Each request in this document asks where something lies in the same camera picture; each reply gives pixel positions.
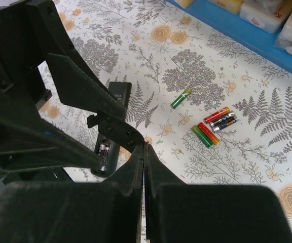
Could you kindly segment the dark blue AAA battery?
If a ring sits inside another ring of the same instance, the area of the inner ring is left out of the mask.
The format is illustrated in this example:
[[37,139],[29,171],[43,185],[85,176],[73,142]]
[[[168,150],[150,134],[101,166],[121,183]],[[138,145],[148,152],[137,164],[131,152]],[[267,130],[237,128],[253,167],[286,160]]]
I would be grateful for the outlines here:
[[98,149],[98,156],[105,157],[107,153],[107,145],[105,143],[100,143]]

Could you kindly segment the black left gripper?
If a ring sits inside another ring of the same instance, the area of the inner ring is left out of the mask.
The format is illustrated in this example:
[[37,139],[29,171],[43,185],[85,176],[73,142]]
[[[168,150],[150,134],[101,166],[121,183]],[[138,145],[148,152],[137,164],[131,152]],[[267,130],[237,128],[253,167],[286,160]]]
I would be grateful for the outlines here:
[[31,180],[42,170],[64,176],[65,167],[98,169],[101,157],[54,125],[39,110],[52,94],[38,66],[46,62],[60,101],[91,112],[97,127],[129,151],[143,144],[125,122],[127,103],[105,87],[75,49],[52,1],[0,6],[0,179]]

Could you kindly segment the dark silver AAA battery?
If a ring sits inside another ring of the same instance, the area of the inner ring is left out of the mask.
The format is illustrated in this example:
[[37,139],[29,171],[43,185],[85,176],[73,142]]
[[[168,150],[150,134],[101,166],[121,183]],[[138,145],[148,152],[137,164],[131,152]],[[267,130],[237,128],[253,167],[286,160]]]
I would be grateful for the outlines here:
[[102,172],[106,171],[106,161],[107,161],[107,156],[108,156],[109,150],[110,150],[110,146],[105,145],[104,151],[103,151],[103,156],[102,156],[102,165],[101,165],[101,169],[100,169]]

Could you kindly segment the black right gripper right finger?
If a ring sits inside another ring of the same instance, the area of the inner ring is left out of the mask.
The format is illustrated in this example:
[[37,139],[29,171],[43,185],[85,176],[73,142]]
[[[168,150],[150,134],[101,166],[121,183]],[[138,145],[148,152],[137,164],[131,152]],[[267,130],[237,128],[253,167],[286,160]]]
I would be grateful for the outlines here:
[[292,242],[281,204],[268,187],[186,184],[146,146],[150,242]]

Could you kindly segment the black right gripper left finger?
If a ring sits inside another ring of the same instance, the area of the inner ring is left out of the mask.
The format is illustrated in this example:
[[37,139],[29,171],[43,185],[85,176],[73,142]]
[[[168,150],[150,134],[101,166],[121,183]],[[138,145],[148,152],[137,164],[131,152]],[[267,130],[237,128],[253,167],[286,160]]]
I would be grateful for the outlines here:
[[144,147],[100,183],[13,182],[0,242],[140,242]]

